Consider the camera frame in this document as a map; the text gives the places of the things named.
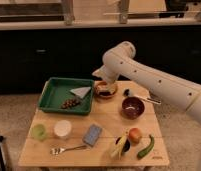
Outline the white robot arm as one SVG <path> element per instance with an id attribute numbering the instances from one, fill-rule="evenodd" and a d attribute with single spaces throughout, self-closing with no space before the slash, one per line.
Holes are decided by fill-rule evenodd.
<path id="1" fill-rule="evenodd" d="M 109 84 L 124 76 L 184 110 L 201 124 L 201 84 L 141 64 L 134 60 L 135 55 L 135 46 L 123 41 L 104 53 L 103 65 L 92 75 Z M 201 156 L 196 171 L 201 171 Z"/>

